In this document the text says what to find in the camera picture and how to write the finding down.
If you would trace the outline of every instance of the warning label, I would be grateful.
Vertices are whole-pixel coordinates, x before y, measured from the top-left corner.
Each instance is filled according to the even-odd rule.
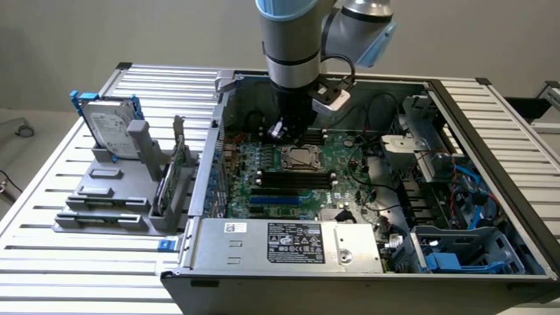
[[[321,225],[269,223],[266,258],[276,264],[324,264]]]

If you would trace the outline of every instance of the metal frame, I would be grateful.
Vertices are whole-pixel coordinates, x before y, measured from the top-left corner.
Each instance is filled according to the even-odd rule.
[[[209,69],[134,64],[130,69],[113,72],[101,94],[136,94],[142,98],[152,136],[162,147],[173,138],[170,115],[188,116],[186,141],[190,141],[193,151],[201,152],[210,112],[218,101],[213,96],[216,73]],[[361,78],[382,80],[384,76],[362,75]],[[469,104],[470,108],[496,106],[488,96],[461,94],[466,90],[478,93],[481,88],[473,79],[392,78],[401,81],[441,80],[461,110],[466,110],[462,104]],[[488,120],[469,121],[474,127],[496,125]],[[480,129],[480,134],[492,135],[496,130],[501,129],[486,127]],[[0,222],[0,314],[180,314],[154,276],[178,258],[176,253],[156,252],[161,238],[54,234],[49,230],[65,196],[93,158],[86,153],[92,143],[86,128],[77,121]],[[509,156],[496,148],[490,150],[500,163],[505,163],[502,158]],[[537,152],[533,153],[530,158],[545,159],[537,156]],[[517,180],[516,183],[518,186],[524,181]],[[196,222],[186,226],[186,230],[192,230],[194,225]]]

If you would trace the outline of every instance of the green circuit board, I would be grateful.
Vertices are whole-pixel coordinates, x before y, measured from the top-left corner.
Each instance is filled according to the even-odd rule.
[[[226,141],[225,145],[225,150],[229,150],[225,154],[229,178],[226,217],[314,220],[322,209],[341,209],[345,202],[348,202],[346,208],[352,212],[360,212],[356,193],[360,191],[361,196],[366,196],[368,189],[348,176],[348,159],[354,151],[354,146],[348,146],[348,142],[345,145],[345,141],[352,142],[353,135],[329,133],[324,143],[313,146],[320,150],[317,154],[320,167],[312,173],[334,173],[337,184],[332,189],[297,189],[298,205],[254,205],[250,203],[250,198],[254,197],[250,190],[260,188],[257,185],[258,170],[296,172],[285,170],[285,158],[282,157],[286,148],[294,146],[264,144],[253,135],[238,133],[229,133],[225,138],[233,140],[229,143]],[[360,154],[356,156],[353,160],[360,159]],[[357,171],[354,176],[364,182],[369,182],[366,173]],[[261,212],[254,213],[250,211],[250,207],[260,207]],[[369,221],[366,217],[360,215],[360,221]]]

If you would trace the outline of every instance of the gray floor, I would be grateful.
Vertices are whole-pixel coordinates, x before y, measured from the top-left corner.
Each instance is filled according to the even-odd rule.
[[[25,117],[34,128],[34,136],[20,138],[5,135],[0,138],[0,169],[8,173],[21,189],[33,179],[44,161],[50,156],[62,137],[77,120],[74,112],[0,109],[0,122]],[[0,218],[9,206],[0,201]]]

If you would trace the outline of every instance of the white sticker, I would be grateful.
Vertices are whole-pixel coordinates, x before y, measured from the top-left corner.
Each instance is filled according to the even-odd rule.
[[[89,115],[106,150],[120,158],[137,159],[133,139],[126,132],[128,123],[113,114],[92,113]]]
[[[246,233],[246,223],[226,222],[224,226],[224,233]]]

